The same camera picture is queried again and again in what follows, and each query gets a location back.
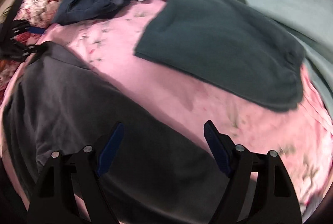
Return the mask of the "dark grey striped pants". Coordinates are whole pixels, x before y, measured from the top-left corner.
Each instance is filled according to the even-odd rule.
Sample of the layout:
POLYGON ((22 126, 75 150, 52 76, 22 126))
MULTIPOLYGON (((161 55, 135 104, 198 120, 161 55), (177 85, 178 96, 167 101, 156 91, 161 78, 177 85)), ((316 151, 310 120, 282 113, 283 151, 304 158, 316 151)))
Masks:
POLYGON ((250 223, 250 153, 203 127, 211 152, 155 119, 65 47, 31 45, 3 112, 29 223, 250 223))

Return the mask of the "pink floral bed sheet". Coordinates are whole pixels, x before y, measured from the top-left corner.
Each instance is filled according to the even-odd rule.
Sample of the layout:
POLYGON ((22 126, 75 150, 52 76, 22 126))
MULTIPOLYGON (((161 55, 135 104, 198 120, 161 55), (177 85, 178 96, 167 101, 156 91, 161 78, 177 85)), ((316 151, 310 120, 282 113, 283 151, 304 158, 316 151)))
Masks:
MULTIPOLYGON (((133 2, 112 19, 53 24, 37 45, 52 42, 65 47, 155 119, 206 152, 211 150, 203 127, 209 120, 221 134, 249 151, 276 151, 300 207, 312 198, 324 197, 332 180, 332 119, 312 84, 305 59, 301 65, 302 101, 293 110, 272 111, 184 72, 137 57, 138 41, 166 3, 133 2)), ((3 99, 1 157, 11 186, 27 208, 30 201, 14 170, 2 125, 5 105, 25 66, 25 62, 19 66, 3 99)))

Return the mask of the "navy blue folded garment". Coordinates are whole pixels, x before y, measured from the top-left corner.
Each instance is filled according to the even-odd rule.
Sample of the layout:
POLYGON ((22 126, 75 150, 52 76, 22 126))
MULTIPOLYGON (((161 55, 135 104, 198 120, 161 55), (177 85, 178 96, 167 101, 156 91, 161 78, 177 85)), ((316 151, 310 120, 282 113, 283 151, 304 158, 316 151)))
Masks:
POLYGON ((52 20, 62 26, 115 17, 131 0, 62 0, 52 20))

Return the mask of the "dark green folded garment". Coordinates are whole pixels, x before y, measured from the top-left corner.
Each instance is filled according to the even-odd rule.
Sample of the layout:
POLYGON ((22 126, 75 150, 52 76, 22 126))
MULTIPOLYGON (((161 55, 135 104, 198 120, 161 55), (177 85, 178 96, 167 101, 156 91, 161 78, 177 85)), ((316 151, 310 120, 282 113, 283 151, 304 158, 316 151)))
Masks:
POLYGON ((272 111, 303 99, 303 46, 238 0, 167 0, 135 54, 272 111))

